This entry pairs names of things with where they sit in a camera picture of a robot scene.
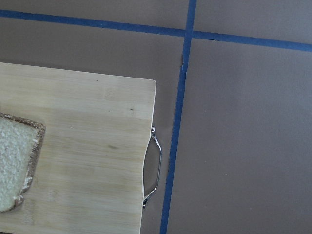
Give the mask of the bread slice with brown crust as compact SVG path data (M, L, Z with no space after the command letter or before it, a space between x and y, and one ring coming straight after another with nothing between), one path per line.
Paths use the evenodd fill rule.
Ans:
M33 182L46 127L38 122L0 114L0 211L15 209Z

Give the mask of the bamboo cutting board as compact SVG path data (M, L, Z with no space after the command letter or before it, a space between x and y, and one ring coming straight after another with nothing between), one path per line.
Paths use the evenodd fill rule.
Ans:
M151 79L2 63L0 110L45 125L13 234L137 234L153 122Z

